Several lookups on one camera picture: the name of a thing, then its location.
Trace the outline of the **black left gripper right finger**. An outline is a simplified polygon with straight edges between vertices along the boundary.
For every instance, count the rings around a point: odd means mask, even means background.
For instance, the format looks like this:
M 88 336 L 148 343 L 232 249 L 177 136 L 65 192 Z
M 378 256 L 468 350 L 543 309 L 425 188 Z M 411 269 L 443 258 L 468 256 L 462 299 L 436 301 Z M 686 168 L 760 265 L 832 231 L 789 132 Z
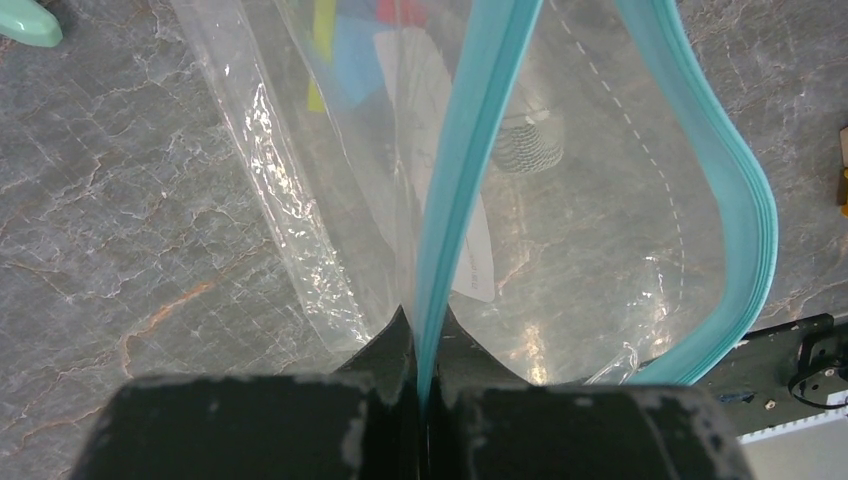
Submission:
M 447 314 L 428 404 L 431 479 L 749 479 L 705 392 L 672 385 L 534 386 Z

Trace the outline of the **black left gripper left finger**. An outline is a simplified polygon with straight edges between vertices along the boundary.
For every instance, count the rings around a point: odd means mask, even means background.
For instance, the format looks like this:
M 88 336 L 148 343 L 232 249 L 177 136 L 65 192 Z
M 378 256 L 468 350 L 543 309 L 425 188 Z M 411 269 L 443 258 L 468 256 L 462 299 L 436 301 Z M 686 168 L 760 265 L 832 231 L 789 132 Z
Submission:
M 75 479 L 415 479 L 418 398 L 402 312 L 333 372 L 160 375 L 99 415 Z

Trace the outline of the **clear zip top bag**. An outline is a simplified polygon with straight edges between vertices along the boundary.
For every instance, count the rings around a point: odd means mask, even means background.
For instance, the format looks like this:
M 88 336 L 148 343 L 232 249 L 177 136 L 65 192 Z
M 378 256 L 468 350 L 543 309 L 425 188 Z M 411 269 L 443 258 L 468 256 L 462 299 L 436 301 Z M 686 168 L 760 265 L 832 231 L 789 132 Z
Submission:
M 424 1 L 374 37 L 355 105 L 302 1 L 178 1 L 184 34 L 325 349 L 396 311 L 431 372 L 443 321 L 536 384 L 699 381 L 773 281 L 768 181 L 677 1 Z M 562 96 L 564 155 L 491 160 L 521 69 Z

